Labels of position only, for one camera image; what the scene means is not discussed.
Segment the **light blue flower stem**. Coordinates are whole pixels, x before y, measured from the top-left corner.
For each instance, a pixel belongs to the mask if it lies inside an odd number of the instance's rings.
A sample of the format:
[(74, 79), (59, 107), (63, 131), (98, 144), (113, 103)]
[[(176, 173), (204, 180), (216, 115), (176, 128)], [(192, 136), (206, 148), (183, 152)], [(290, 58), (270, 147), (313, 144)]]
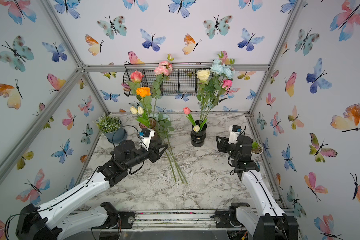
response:
[[(173, 132), (170, 133), (170, 144), (171, 144), (171, 137), (172, 137), (172, 133), (173, 133)], [(174, 157), (175, 157), (175, 174), (176, 174), (177, 181), (180, 181), (182, 184), (186, 184), (186, 185), (187, 185), (187, 184), (188, 184), (188, 181), (187, 181), (187, 179), (186, 179), (186, 177), (185, 177), (182, 169), (180, 168), (180, 165), (178, 164), (177, 158), (176, 158), (176, 156), (175, 156), (175, 154), (174, 154), (174, 150), (173, 150), (172, 144), (171, 144), (171, 147), (172, 147), (173, 155), (174, 155)]]
[(177, 182), (175, 174), (175, 157), (173, 155), (172, 147), (170, 144), (170, 133), (174, 131), (172, 127), (172, 122), (167, 114), (157, 113), (153, 115), (154, 120), (156, 120), (157, 125), (155, 127), (156, 132), (158, 133), (160, 139), (164, 144), (168, 144), (168, 149), (166, 150), (166, 157), (169, 160), (172, 175), (175, 182)]

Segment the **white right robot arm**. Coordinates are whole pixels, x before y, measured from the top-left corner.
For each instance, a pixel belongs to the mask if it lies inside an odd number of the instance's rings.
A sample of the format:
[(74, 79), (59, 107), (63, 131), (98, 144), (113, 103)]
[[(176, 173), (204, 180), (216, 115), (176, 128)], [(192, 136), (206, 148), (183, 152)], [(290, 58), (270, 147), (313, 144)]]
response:
[(247, 240), (297, 240), (299, 225), (278, 205), (252, 159), (253, 139), (248, 136), (216, 137), (217, 148), (231, 160), (233, 173), (250, 193), (253, 203), (232, 203), (230, 223), (246, 229)]

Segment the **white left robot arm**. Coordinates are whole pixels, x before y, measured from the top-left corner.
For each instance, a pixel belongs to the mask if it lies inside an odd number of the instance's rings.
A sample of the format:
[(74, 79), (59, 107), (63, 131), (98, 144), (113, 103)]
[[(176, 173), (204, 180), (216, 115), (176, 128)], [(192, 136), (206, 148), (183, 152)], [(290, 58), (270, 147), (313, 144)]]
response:
[(119, 183), (136, 165), (145, 160), (155, 163), (167, 148), (167, 144), (154, 143), (148, 148), (136, 149), (131, 140), (121, 142), (111, 152), (111, 159), (82, 183), (38, 207), (33, 204), (24, 207), (19, 214), (16, 237), (19, 240), (64, 240), (94, 227), (121, 226), (119, 212), (109, 202), (80, 214), (73, 212)]

